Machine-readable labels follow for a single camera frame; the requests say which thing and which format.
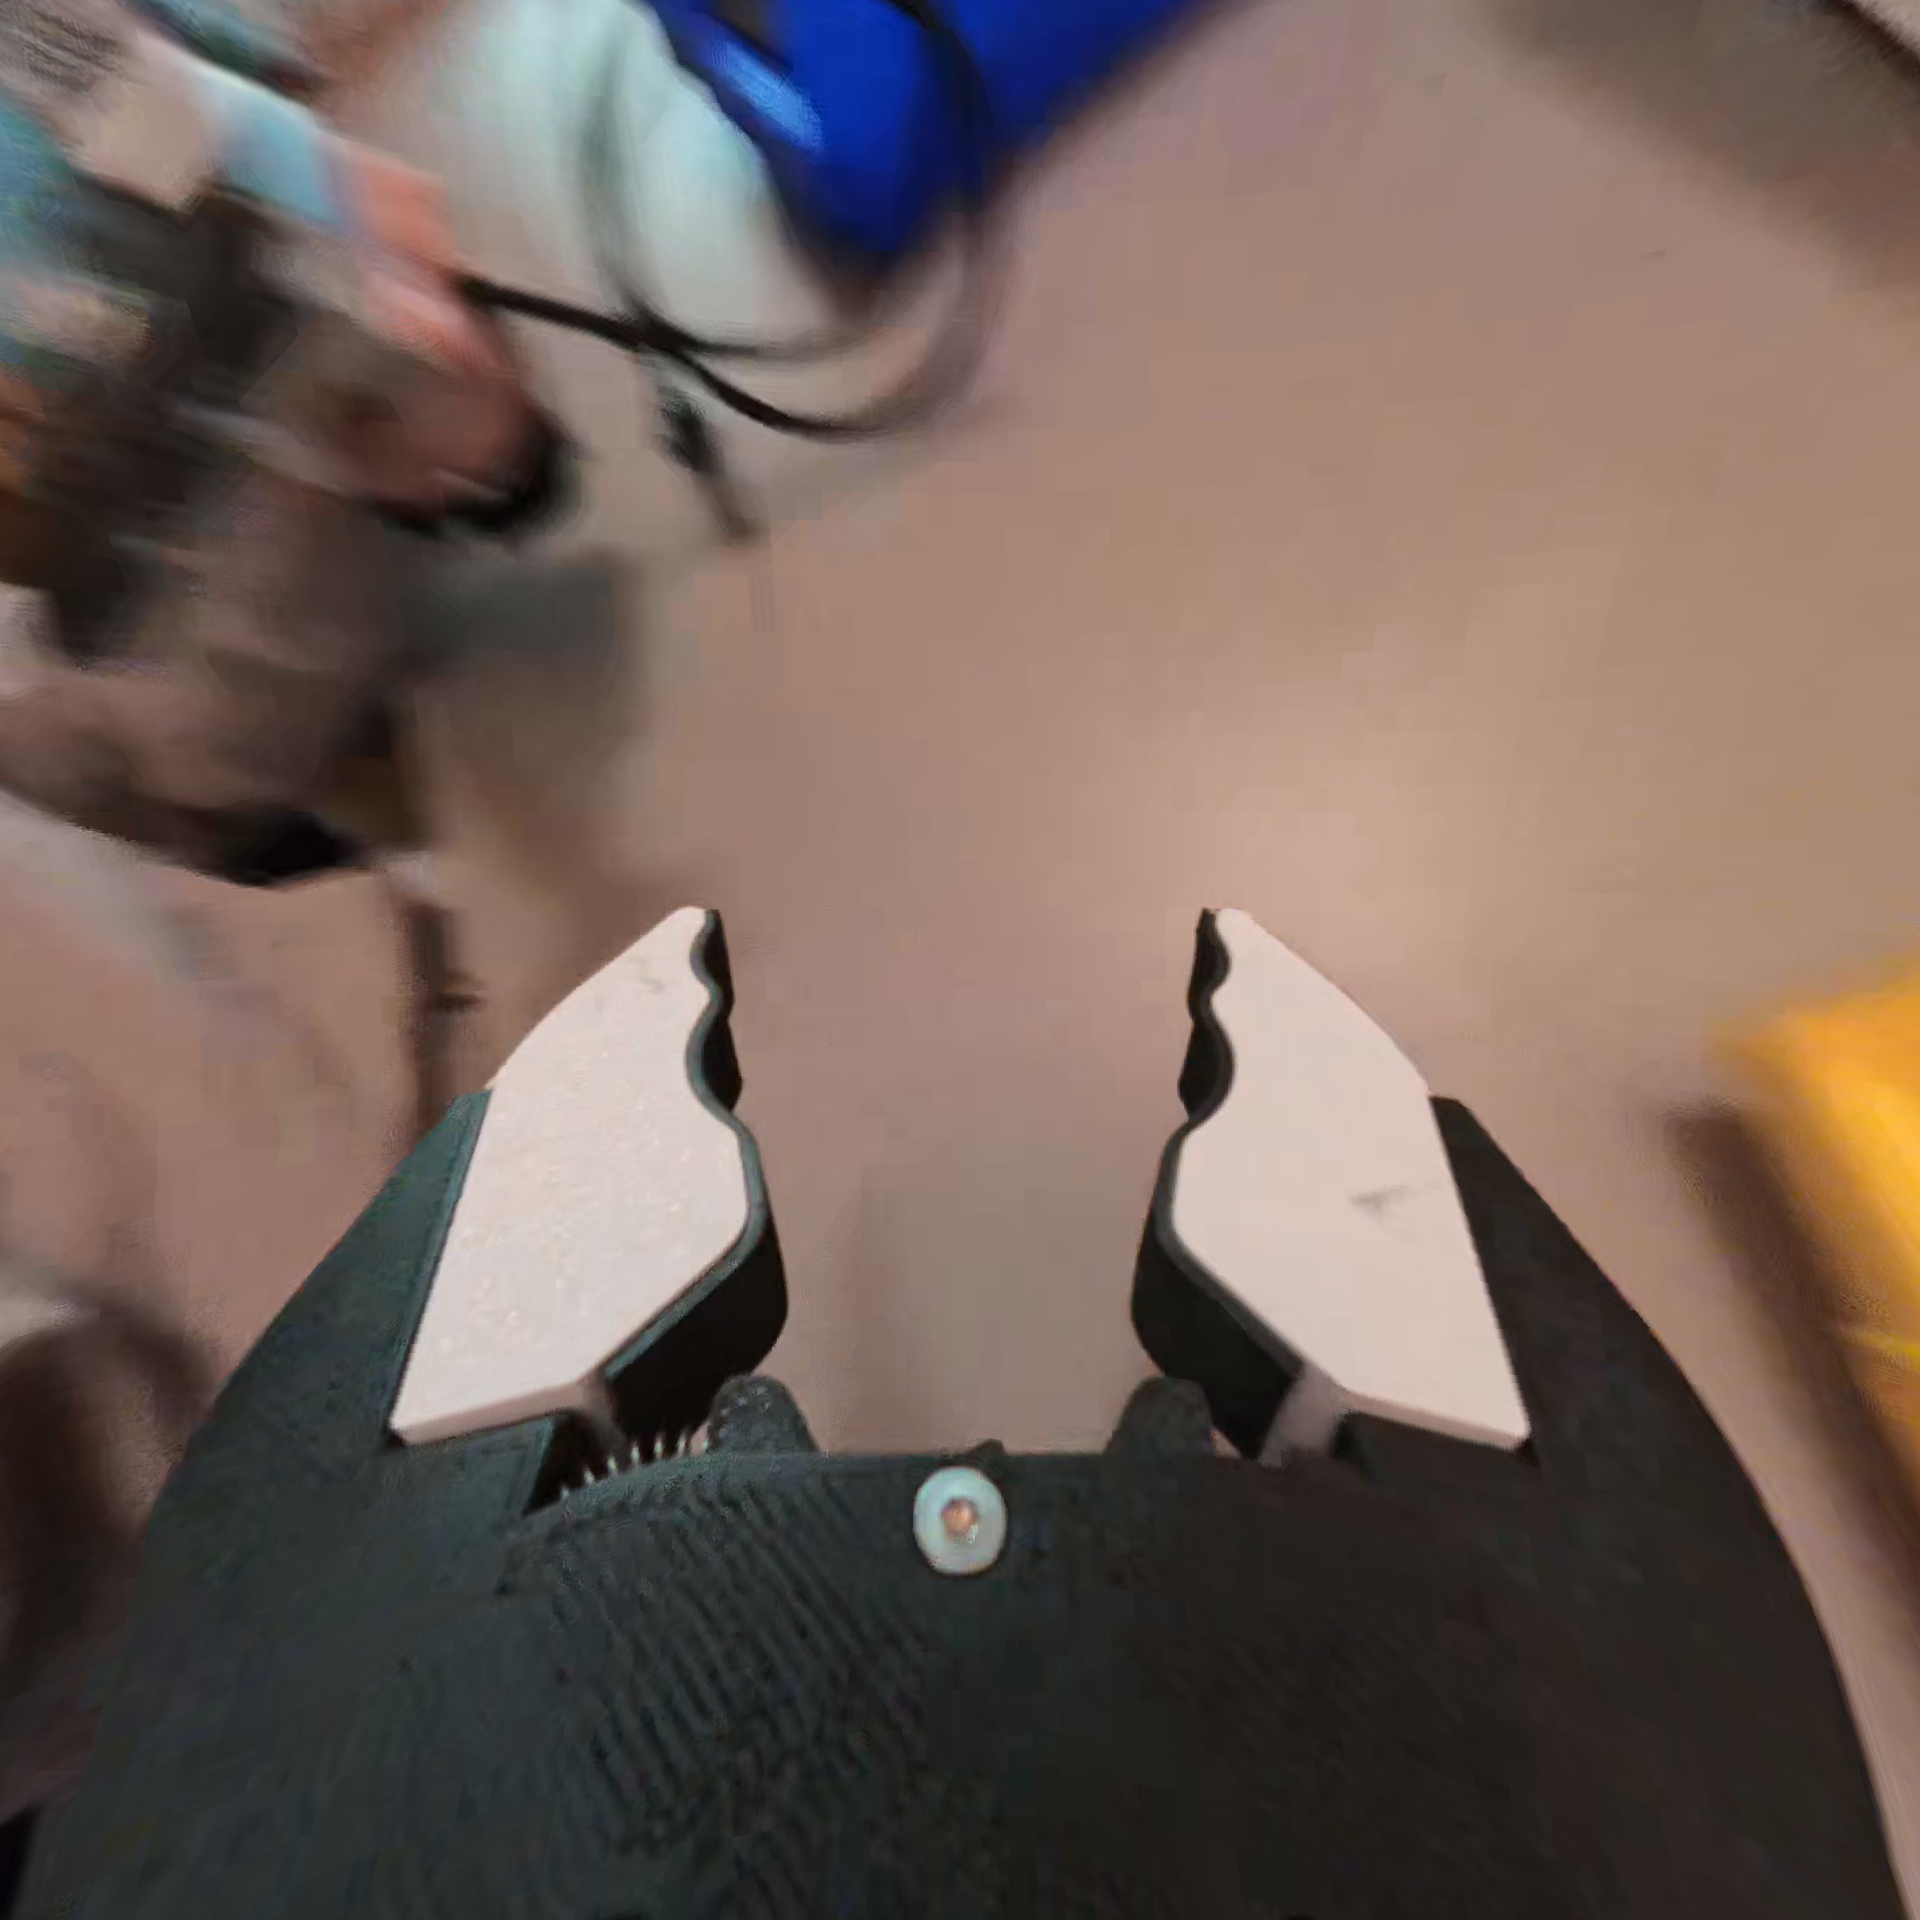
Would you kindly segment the person's left hand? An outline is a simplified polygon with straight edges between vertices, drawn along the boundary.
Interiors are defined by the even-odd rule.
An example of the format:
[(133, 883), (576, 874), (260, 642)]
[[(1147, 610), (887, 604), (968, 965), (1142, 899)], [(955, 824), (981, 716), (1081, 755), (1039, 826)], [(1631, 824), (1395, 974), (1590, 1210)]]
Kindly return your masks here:
[(569, 438), (475, 300), (440, 182), (356, 140), (334, 158), (371, 347), (335, 401), (351, 488), (415, 528), (529, 531), (557, 502)]

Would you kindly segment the large yellow plastic bin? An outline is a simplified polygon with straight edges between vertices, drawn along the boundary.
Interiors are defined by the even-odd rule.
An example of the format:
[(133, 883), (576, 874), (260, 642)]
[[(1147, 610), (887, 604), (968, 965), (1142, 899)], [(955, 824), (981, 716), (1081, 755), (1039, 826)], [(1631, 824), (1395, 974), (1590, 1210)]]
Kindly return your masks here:
[(1915, 963), (1741, 1025), (1719, 1057), (1813, 1254), (1825, 1340), (1915, 1481)]

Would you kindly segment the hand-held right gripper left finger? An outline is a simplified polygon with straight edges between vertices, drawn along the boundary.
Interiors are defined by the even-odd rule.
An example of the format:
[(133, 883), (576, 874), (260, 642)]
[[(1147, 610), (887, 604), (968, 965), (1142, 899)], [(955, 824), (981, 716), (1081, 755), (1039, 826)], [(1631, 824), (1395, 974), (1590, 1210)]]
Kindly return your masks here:
[(784, 1262), (731, 1013), (725, 924), (685, 906), (499, 1068), (399, 1374), (401, 1444), (560, 1420), (689, 1450), (768, 1358)]

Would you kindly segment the blue plastic bin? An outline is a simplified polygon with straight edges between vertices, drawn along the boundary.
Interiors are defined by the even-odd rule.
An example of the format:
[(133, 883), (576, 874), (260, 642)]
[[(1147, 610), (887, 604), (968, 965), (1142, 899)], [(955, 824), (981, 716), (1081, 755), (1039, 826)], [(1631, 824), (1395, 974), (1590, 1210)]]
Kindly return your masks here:
[(1198, 2), (657, 2), (681, 68), (753, 147), (801, 248), (859, 280), (976, 218)]

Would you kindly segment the beige desk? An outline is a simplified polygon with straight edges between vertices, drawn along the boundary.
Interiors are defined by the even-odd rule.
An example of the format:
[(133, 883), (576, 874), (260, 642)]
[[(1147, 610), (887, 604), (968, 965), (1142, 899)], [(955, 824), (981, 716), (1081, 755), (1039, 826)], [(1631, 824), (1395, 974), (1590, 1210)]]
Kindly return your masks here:
[(1915, 68), (1821, 4), (1241, 4), (1051, 147), (968, 409), (705, 515), (638, 377), (425, 692), (464, 1086), (726, 921), (774, 1358), (1078, 1446), (1208, 906), (1469, 1104), (1797, 1556), (1915, 1881), (1913, 1529), (1715, 1043), (1915, 949)]

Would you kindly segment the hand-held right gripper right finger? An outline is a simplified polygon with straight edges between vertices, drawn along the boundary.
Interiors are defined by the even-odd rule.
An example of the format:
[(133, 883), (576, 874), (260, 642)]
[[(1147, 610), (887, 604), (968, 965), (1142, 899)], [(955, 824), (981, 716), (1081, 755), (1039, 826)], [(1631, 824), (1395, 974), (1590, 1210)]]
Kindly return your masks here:
[(1422, 1070), (1237, 908), (1203, 913), (1181, 1120), (1134, 1331), (1227, 1456), (1329, 1456), (1353, 1421), (1521, 1456), (1528, 1412)]

